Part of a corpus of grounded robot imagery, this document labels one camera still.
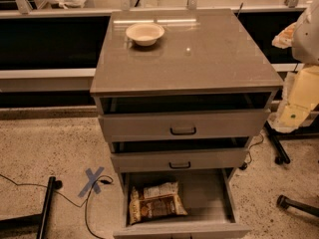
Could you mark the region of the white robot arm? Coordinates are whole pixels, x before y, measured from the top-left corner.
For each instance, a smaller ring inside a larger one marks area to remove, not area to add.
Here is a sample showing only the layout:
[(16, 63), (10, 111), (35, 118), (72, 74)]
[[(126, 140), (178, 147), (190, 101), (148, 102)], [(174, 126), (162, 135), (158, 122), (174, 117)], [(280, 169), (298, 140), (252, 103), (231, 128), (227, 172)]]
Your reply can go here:
[(288, 73), (282, 101), (270, 117), (273, 128), (291, 132), (299, 127), (319, 105), (319, 0), (314, 0), (296, 22), (272, 40), (277, 48), (292, 49), (292, 56), (303, 64), (298, 73)]

